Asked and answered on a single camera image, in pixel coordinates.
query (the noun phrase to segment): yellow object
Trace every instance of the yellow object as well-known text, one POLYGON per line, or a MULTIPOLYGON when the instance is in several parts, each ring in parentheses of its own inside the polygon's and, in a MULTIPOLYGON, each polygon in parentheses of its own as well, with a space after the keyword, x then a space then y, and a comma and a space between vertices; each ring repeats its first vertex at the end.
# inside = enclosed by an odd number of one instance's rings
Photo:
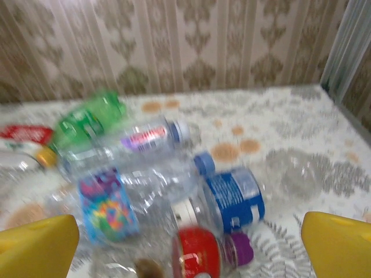
POLYGON ((52 167, 57 163, 57 155, 49 147, 43 147, 36 154, 36 160, 44 167, 52 167))
POLYGON ((79 242, 71 215, 0 232, 0 278, 66 278, 79 242))
POLYGON ((371 277, 371 224, 310 211, 301 238, 317 278, 371 277))

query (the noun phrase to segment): gray curtain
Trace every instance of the gray curtain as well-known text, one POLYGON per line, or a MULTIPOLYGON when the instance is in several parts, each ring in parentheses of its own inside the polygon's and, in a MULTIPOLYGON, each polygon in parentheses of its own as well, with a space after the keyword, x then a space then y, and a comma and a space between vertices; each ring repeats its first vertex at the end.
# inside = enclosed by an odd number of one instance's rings
POLYGON ((336 103, 341 103, 370 42, 371 0, 350 0, 321 77, 336 103))

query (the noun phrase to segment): damask wallpaper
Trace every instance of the damask wallpaper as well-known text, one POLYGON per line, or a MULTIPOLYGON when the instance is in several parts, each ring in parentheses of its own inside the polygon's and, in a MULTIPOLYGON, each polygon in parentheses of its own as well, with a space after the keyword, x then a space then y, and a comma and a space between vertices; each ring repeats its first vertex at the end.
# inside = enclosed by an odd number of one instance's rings
POLYGON ((0 0, 0 101, 318 83, 346 0, 0 0))

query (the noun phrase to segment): green plastic bottle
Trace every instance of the green plastic bottle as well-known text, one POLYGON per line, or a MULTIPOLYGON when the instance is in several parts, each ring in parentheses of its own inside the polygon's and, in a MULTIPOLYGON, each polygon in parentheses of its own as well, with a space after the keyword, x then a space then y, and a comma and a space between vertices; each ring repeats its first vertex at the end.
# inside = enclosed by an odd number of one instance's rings
POLYGON ((37 159, 45 167, 53 166, 59 149, 100 136, 126 117, 127 107, 119 101, 115 91, 99 91, 96 97, 59 121, 49 145, 37 154, 37 159))

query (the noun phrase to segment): table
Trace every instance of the table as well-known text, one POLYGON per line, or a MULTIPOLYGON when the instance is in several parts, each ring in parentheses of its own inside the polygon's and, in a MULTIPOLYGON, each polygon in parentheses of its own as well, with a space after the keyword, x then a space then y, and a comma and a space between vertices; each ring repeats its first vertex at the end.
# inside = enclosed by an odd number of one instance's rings
MULTIPOLYGON (((164 114, 196 123, 202 142, 194 151, 209 150, 218 170, 262 159, 287 161, 299 151, 318 168, 319 197, 267 215, 248 229, 255 262, 242 277, 315 277, 300 240, 301 223, 309 210, 371 222, 371 150, 319 85, 138 96, 125 101, 137 118, 164 114)), ((76 104, 3 106, 1 121, 53 126, 76 104)), ((0 225, 9 219, 37 217, 35 203, 64 184, 56 170, 26 174, 0 200, 0 225), (34 203, 34 211, 27 203, 34 203)), ((88 278, 90 264, 88 253, 76 254, 68 278, 88 278)))

